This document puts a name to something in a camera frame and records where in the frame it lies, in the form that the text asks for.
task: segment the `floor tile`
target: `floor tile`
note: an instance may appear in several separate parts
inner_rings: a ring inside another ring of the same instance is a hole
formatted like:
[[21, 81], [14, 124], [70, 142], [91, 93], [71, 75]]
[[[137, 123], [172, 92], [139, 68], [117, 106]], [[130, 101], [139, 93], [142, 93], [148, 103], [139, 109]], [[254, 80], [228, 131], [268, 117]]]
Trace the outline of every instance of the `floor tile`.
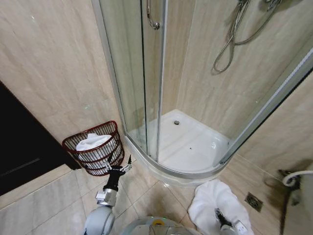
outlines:
[[136, 161], [133, 163], [133, 168], [120, 178], [120, 182], [129, 199], [134, 203], [157, 182], [157, 179]]
[[61, 165], [46, 174], [43, 174], [28, 183], [19, 186], [18, 188], [0, 196], [0, 209], [10, 205], [11, 203], [27, 196], [46, 184], [58, 179], [59, 177], [70, 172], [71, 169], [67, 165]]
[[138, 219], [138, 215], [134, 207], [131, 206], [117, 219], [115, 219], [110, 235], [120, 235], [124, 228], [132, 223], [135, 219]]
[[[85, 194], [82, 197], [83, 204], [84, 204], [84, 209], [86, 216], [93, 210], [98, 207], [95, 196], [98, 191], [102, 191], [102, 188], [104, 186], [105, 182], [98, 187], [94, 188], [91, 190], [89, 193]], [[121, 184], [118, 185], [118, 192], [116, 195], [116, 204], [113, 207], [113, 213], [115, 217], [120, 216], [127, 208], [131, 206], [131, 201], [129, 200], [125, 190], [123, 189], [123, 186]]]
[[262, 184], [256, 196], [263, 201], [273, 216], [280, 219], [288, 189], [283, 183], [264, 172]]
[[33, 235], [80, 235], [86, 221], [83, 202], [76, 202], [33, 230]]
[[80, 194], [74, 171], [35, 191], [33, 228], [38, 227], [78, 198]]
[[252, 230], [253, 230], [254, 235], [264, 235], [264, 234], [260, 233], [260, 232], [259, 232], [256, 228], [254, 228], [253, 226], [252, 226]]
[[128, 158], [130, 155], [132, 156], [132, 162], [135, 162], [137, 160], [136, 154], [133, 151], [131, 151], [131, 149], [129, 149], [127, 145], [123, 145], [123, 146], [124, 146], [124, 151], [125, 151], [125, 157], [124, 157], [123, 163], [128, 162]]
[[33, 194], [0, 211], [0, 235], [25, 235], [33, 225]]
[[248, 192], [257, 195], [262, 185], [264, 172], [239, 155], [235, 155], [218, 178], [226, 183], [238, 200], [249, 212], [251, 207], [245, 202]]
[[85, 169], [79, 169], [75, 171], [76, 178], [79, 186], [80, 195], [84, 196], [90, 190], [97, 187], [99, 184], [108, 180], [108, 175], [106, 176], [92, 176], [89, 175]]
[[134, 208], [139, 217], [161, 216], [177, 222], [186, 214], [184, 207], [163, 182], [158, 182], [149, 189], [134, 203]]
[[183, 226], [187, 227], [187, 228], [192, 228], [192, 229], [196, 229], [196, 226], [194, 225], [194, 223], [190, 220], [189, 214], [187, 213], [184, 218], [181, 220], [180, 222]]
[[262, 208], [261, 212], [252, 209], [249, 213], [252, 226], [263, 235], [280, 234], [280, 219], [267, 209]]
[[196, 187], [178, 187], [168, 184], [166, 184], [166, 186], [187, 210], [191, 205], [192, 200], [194, 199]]

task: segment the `floor drain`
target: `floor drain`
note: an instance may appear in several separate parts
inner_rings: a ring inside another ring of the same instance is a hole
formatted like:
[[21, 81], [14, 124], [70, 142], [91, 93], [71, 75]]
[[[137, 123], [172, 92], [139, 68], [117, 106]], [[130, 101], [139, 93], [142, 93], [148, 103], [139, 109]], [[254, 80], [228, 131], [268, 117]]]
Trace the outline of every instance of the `floor drain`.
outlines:
[[252, 193], [248, 192], [248, 195], [246, 196], [245, 201], [250, 206], [255, 208], [255, 210], [257, 210], [258, 212], [261, 212], [261, 208], [262, 208], [263, 202], [259, 198], [254, 196]]

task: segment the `beige marble tile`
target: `beige marble tile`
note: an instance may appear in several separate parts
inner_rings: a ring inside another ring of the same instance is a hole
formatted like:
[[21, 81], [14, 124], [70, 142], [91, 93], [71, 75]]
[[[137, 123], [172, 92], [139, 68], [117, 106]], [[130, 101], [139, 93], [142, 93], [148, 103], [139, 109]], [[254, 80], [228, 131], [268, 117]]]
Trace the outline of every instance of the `beige marble tile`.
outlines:
[[259, 188], [259, 192], [255, 196], [263, 201], [272, 216], [276, 217], [276, 219], [280, 219], [287, 193], [288, 189], [281, 181], [264, 172], [262, 184]]
[[187, 228], [192, 228], [192, 229], [196, 229], [196, 226], [193, 222], [191, 222], [189, 214], [187, 213], [184, 218], [181, 220], [180, 224], [182, 224], [183, 226], [187, 227]]
[[118, 218], [115, 219], [111, 235], [119, 235], [124, 230], [124, 228], [132, 223], [135, 219], [138, 219], [138, 215], [133, 206], [129, 207], [124, 213], [122, 213]]
[[[88, 214], [92, 210], [94, 210], [98, 207], [94, 197], [96, 196], [98, 191], [102, 191], [102, 188], [106, 183], [107, 182], [100, 184], [99, 186], [97, 186], [96, 188], [94, 188], [93, 190], [91, 190], [89, 193], [85, 194], [82, 197], [86, 216], [88, 216]], [[114, 213], [115, 217], [119, 217], [131, 205], [132, 205], [131, 201], [129, 200], [125, 190], [123, 189], [123, 186], [121, 184], [119, 184], [118, 185], [118, 192], [117, 192], [117, 196], [116, 196], [116, 204], [113, 207], [113, 213]]]
[[132, 203], [138, 200], [156, 182], [157, 179], [149, 174], [147, 169], [138, 161], [134, 162], [133, 168], [120, 178], [120, 183]]
[[172, 192], [176, 199], [187, 210], [194, 199], [196, 187], [178, 187], [166, 184], [167, 188]]
[[61, 165], [28, 183], [0, 196], [0, 209], [10, 205], [11, 203], [27, 196], [35, 190], [45, 186], [46, 184], [58, 179], [64, 174], [70, 172], [71, 169], [67, 165]]
[[239, 201], [247, 208], [244, 199], [248, 192], [256, 195], [262, 184], [264, 172], [239, 155], [235, 155], [219, 175], [219, 179], [228, 184]]
[[263, 235], [277, 235], [280, 229], [280, 218], [274, 216], [266, 206], [261, 212], [251, 210], [249, 213], [252, 226]]
[[124, 151], [125, 151], [125, 158], [121, 165], [126, 165], [129, 159], [129, 156], [132, 156], [132, 163], [137, 160], [137, 154], [130, 148], [126, 143], [123, 143]]
[[99, 184], [106, 182], [109, 176], [93, 176], [89, 175], [84, 169], [75, 171], [79, 186], [80, 195], [84, 196], [86, 193], [97, 187]]
[[[215, 74], [212, 66], [225, 44], [236, 4], [196, 1], [176, 106], [231, 138], [313, 33], [310, 0], [292, 7], [283, 2], [255, 40], [235, 48], [231, 66]], [[247, 38], [264, 15], [263, 3], [251, 1], [236, 39]], [[222, 57], [220, 66], [227, 56]]]
[[195, 0], [168, 1], [163, 114], [176, 108]]
[[138, 201], [134, 208], [139, 217], [162, 216], [174, 221], [181, 221], [186, 210], [173, 196], [163, 182], [156, 183]]
[[120, 123], [91, 1], [5, 0], [1, 81], [58, 140]]
[[25, 235], [32, 230], [34, 197], [30, 194], [0, 210], [0, 235]]
[[239, 149], [239, 154], [276, 178], [279, 169], [303, 170], [313, 162], [313, 74]]
[[252, 227], [252, 231], [254, 233], [254, 235], [264, 235], [262, 233], [260, 233], [256, 228]]
[[81, 234], [86, 221], [81, 199], [33, 230], [33, 235]]
[[33, 197], [33, 228], [36, 228], [80, 198], [75, 172], [35, 191]]

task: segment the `white pipe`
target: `white pipe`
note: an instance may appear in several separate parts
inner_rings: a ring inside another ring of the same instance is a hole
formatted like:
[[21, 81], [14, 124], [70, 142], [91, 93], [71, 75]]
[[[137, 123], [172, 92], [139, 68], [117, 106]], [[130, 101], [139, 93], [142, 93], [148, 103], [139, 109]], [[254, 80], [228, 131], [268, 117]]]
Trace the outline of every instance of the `white pipe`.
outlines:
[[308, 174], [313, 174], [313, 170], [302, 170], [302, 171], [291, 173], [283, 179], [283, 184], [287, 187], [292, 187], [295, 184], [295, 180], [293, 179], [289, 182], [291, 178], [298, 176], [298, 175], [308, 175]]

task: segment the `metal door handle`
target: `metal door handle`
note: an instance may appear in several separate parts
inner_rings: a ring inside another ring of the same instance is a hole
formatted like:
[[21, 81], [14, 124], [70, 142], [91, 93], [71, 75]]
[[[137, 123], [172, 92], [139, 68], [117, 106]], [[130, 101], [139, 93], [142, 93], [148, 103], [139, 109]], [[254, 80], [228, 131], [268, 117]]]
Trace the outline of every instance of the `metal door handle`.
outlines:
[[147, 17], [148, 17], [148, 21], [150, 26], [154, 29], [154, 30], [158, 30], [160, 28], [160, 23], [159, 22], [154, 22], [151, 16], [151, 0], [147, 0]]

